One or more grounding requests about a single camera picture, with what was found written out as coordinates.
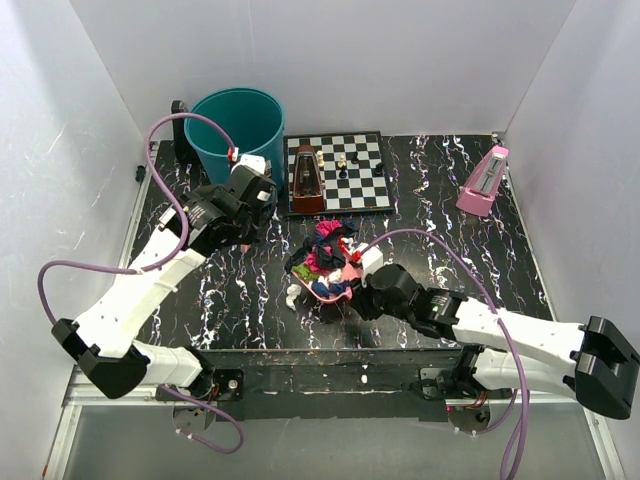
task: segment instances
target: white wall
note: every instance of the white wall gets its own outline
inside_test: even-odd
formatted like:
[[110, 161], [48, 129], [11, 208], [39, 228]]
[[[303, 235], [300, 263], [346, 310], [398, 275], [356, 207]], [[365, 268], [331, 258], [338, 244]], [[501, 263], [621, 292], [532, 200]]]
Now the white wall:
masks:
[[[66, 0], [0, 1], [0, 478], [41, 474], [72, 362], [36, 292], [52, 258], [113, 264], [137, 192], [142, 138]], [[73, 318], [112, 281], [51, 272]]]
[[[614, 321], [640, 349], [640, 3], [578, 0], [507, 133], [515, 191], [561, 321]], [[640, 392], [609, 426], [640, 478]]]
[[575, 0], [71, 0], [138, 126], [220, 88], [289, 132], [505, 130]]

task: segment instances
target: pile of clothes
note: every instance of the pile of clothes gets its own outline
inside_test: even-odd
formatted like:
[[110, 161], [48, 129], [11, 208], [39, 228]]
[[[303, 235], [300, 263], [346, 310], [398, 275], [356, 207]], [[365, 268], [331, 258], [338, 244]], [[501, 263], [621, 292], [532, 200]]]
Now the pile of clothes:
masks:
[[342, 280], [347, 264], [345, 255], [354, 251], [353, 224], [340, 220], [323, 220], [316, 225], [313, 238], [306, 238], [285, 264], [287, 273], [294, 272], [311, 290], [322, 298], [340, 295], [351, 286]]

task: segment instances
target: teal bucket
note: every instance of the teal bucket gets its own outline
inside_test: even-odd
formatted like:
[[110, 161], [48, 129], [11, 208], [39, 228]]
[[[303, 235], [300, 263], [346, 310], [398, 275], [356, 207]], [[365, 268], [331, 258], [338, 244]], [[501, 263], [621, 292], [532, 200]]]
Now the teal bucket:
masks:
[[[191, 110], [210, 118], [231, 137], [239, 155], [264, 157], [267, 176], [284, 187], [284, 152], [282, 135], [284, 111], [271, 95], [253, 88], [229, 88], [212, 93]], [[224, 139], [210, 126], [188, 118], [184, 123], [187, 140], [198, 153], [211, 183], [224, 183], [231, 168]]]

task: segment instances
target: floor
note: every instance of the floor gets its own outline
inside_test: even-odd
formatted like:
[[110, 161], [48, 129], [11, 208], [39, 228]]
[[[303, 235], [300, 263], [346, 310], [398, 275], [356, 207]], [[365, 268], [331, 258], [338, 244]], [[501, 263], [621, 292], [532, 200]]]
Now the floor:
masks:
[[[491, 148], [489, 136], [383, 137], [389, 180], [395, 197], [392, 214], [349, 216], [359, 241], [401, 227], [439, 234], [461, 253], [500, 306], [551, 319], [524, 229], [506, 180], [486, 219], [455, 207], [458, 188]], [[162, 142], [158, 168], [177, 193], [207, 183], [199, 164], [175, 161], [171, 143]], [[168, 207], [157, 185], [149, 187], [133, 248], [136, 255], [151, 228]], [[319, 306], [311, 296], [298, 309], [285, 305], [292, 279], [284, 272], [287, 256], [313, 231], [313, 218], [271, 221], [266, 241], [247, 254], [228, 249], [214, 254], [188, 276], [141, 330], [152, 344], [200, 349], [254, 348], [447, 348], [446, 341], [424, 338], [404, 322], [381, 317], [365, 322], [345, 305]], [[463, 290], [477, 296], [465, 274], [446, 254], [415, 236], [398, 236], [383, 244], [385, 259], [400, 263], [424, 285]]]

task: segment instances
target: pink cloth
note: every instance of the pink cloth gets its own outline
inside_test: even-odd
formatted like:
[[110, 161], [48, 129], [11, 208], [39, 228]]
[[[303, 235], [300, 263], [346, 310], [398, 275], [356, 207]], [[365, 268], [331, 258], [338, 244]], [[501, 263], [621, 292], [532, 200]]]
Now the pink cloth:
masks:
[[321, 222], [318, 222], [318, 225], [316, 225], [316, 232], [318, 232], [323, 237], [326, 237], [336, 228], [339, 228], [341, 226], [342, 222], [340, 220], [323, 220]]
[[307, 258], [304, 259], [304, 264], [307, 267], [309, 267], [309, 270], [311, 270], [314, 273], [319, 273], [320, 275], [326, 275], [327, 273], [329, 273], [329, 270], [320, 268], [318, 266], [318, 264], [316, 263], [315, 253], [310, 253], [309, 255], [307, 255]]

